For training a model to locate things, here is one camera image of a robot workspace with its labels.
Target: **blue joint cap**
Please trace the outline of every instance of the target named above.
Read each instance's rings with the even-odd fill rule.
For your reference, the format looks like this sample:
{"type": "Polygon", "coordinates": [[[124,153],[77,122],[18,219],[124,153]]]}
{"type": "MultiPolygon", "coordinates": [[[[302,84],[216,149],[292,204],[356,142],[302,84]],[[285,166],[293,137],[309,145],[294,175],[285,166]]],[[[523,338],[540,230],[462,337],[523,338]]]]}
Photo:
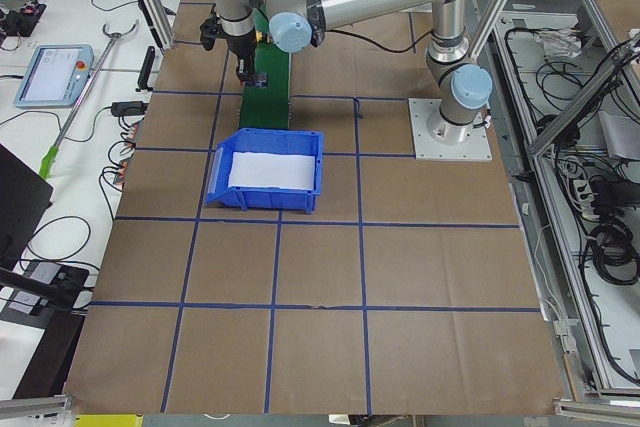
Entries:
{"type": "Polygon", "coordinates": [[[295,54],[311,42],[311,26],[307,19],[293,12],[280,12],[271,17],[269,32],[280,50],[295,54]]]}
{"type": "Polygon", "coordinates": [[[453,73],[451,92],[460,105],[477,110],[489,101],[493,80],[489,73],[473,64],[466,64],[453,73]]]}

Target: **green handle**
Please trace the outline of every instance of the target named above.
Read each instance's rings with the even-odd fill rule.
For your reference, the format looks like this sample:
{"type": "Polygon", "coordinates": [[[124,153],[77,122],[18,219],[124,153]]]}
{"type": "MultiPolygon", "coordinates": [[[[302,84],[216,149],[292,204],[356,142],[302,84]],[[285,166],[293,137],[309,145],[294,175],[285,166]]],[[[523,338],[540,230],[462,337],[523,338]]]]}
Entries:
{"type": "Polygon", "coordinates": [[[42,177],[43,179],[49,178],[51,167],[56,161],[56,155],[58,155],[58,150],[60,150],[58,147],[52,145],[49,148],[49,152],[47,152],[47,155],[42,158],[42,162],[40,163],[40,177],[42,177]]]}

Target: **green board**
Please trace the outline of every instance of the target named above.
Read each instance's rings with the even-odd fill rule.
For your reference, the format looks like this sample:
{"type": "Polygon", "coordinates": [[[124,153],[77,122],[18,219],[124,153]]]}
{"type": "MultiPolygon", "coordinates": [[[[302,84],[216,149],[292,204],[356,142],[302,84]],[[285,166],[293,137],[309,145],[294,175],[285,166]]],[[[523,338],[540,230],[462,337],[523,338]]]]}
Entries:
{"type": "MultiPolygon", "coordinates": [[[[269,25],[255,14],[256,29],[268,32],[269,25]]],[[[244,87],[239,128],[289,128],[289,77],[291,56],[274,44],[259,43],[256,49],[256,72],[267,73],[267,87],[244,87]]]]}

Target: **tablet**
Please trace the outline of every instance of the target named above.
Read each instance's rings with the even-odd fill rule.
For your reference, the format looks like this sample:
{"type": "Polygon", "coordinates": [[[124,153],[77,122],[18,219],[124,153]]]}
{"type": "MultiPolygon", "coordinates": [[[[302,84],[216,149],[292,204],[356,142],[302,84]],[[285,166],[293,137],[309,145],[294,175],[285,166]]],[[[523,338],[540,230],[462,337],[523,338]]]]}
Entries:
{"type": "Polygon", "coordinates": [[[14,105],[69,107],[80,96],[91,72],[90,45],[41,45],[31,58],[14,105]]]}

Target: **blue crate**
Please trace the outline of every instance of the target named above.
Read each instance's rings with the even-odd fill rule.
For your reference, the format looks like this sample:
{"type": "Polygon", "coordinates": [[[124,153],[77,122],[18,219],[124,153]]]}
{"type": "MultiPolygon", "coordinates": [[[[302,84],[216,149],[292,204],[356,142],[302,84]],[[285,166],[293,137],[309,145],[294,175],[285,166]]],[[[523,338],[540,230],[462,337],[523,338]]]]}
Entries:
{"type": "Polygon", "coordinates": [[[321,132],[241,129],[223,140],[216,150],[206,204],[222,202],[229,207],[304,210],[310,214],[322,186],[321,132]],[[276,187],[229,187],[229,175],[235,152],[280,155],[309,155],[315,157],[313,190],[281,189],[276,187]]]}

